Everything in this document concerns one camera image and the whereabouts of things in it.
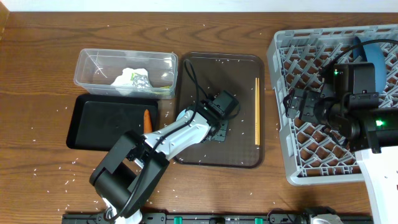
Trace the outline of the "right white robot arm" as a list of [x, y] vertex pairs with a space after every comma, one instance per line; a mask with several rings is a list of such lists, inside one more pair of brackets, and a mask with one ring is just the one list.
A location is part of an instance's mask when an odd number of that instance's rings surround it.
[[397, 108], [379, 108], [379, 94], [323, 96], [293, 89], [288, 118], [321, 124], [346, 138], [366, 183], [374, 223], [397, 223]]

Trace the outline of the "wooden chopstick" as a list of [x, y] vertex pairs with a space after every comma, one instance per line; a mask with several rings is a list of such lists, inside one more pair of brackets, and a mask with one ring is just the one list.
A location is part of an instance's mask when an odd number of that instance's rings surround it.
[[261, 145], [261, 124], [260, 124], [260, 117], [261, 117], [261, 115], [260, 115], [260, 92], [259, 92], [259, 87], [260, 87], [260, 81], [259, 81], [259, 78], [258, 78], [258, 94], [259, 94], [259, 101], [258, 101], [258, 106], [259, 106], [259, 116], [258, 116], [258, 118], [259, 118], [259, 145], [258, 146], [260, 146]]
[[258, 94], [258, 78], [255, 78], [255, 145], [259, 145], [259, 94]]

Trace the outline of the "white napkin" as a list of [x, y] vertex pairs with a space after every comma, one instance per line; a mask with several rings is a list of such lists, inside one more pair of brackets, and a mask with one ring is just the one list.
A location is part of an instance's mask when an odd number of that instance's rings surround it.
[[131, 81], [131, 76], [133, 73], [138, 73], [141, 75], [148, 76], [148, 71], [144, 68], [138, 68], [138, 69], [125, 68], [123, 69], [122, 74], [116, 77], [111, 86], [113, 86], [123, 96], [130, 95], [132, 92], [144, 91], [150, 89], [150, 88], [147, 89], [134, 88], [132, 86], [132, 81]]

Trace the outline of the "orange carrot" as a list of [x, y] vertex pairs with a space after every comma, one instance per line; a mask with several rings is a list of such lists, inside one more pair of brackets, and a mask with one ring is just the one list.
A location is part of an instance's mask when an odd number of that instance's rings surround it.
[[144, 111], [144, 122], [143, 123], [144, 123], [144, 127], [143, 127], [144, 134], [151, 133], [152, 132], [152, 121], [151, 121], [149, 110]]

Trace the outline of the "light blue rice bowl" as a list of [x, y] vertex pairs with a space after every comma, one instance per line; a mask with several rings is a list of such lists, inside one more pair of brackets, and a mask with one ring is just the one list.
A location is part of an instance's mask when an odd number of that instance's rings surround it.
[[186, 121], [186, 120], [188, 119], [188, 117], [186, 116], [186, 113], [187, 113], [187, 110], [186, 110], [186, 109], [182, 110], [182, 111], [178, 114], [178, 116], [177, 116], [177, 118], [176, 118], [176, 121], [178, 121], [178, 120], [180, 120], [180, 119]]

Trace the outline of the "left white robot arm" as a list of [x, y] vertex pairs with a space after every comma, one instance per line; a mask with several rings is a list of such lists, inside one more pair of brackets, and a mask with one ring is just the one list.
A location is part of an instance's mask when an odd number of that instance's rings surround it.
[[170, 160], [184, 149], [211, 139], [239, 108], [236, 103], [202, 100], [174, 123], [152, 133], [124, 133], [90, 176], [90, 184], [110, 207], [104, 219], [116, 223], [139, 210], [159, 183]]

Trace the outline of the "dark blue plate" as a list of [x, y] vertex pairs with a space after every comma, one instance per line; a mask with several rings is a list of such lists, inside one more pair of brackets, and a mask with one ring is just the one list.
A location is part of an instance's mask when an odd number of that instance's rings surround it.
[[378, 43], [360, 46], [353, 50], [354, 59], [361, 57], [363, 62], [374, 64], [376, 91], [380, 94], [386, 86], [386, 64], [381, 47]]

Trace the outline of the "foil snack wrapper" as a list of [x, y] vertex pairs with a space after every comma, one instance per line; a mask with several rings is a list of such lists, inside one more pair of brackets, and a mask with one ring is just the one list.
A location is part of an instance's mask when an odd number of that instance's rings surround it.
[[133, 73], [131, 76], [132, 86], [137, 89], [152, 88], [147, 75]]

